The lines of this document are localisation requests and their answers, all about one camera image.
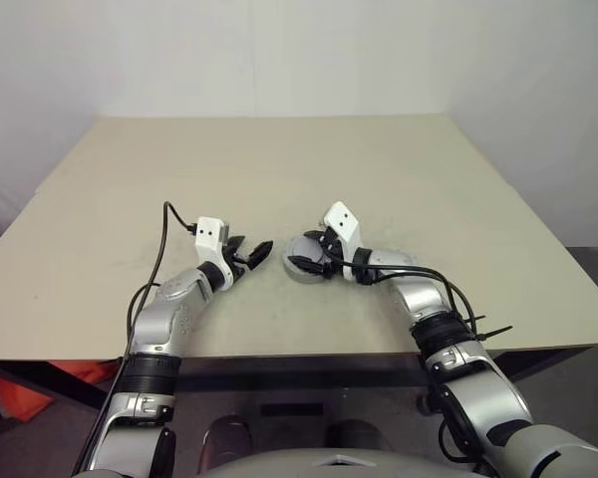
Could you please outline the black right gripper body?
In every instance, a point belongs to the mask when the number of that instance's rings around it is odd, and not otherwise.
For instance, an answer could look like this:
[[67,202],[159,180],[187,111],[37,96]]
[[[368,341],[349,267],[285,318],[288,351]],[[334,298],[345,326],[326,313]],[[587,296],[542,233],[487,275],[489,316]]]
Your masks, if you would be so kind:
[[324,279],[332,279],[335,276],[343,276],[346,266],[341,241],[330,226],[320,236],[320,246],[323,252],[322,276]]

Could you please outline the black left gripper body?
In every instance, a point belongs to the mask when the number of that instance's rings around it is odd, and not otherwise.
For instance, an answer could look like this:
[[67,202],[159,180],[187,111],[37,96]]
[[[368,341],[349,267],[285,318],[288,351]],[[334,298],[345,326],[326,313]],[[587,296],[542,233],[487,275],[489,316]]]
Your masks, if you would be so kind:
[[247,270],[250,270],[250,257],[242,256],[235,251],[228,251],[226,253],[226,264],[231,271],[233,282],[237,282]]

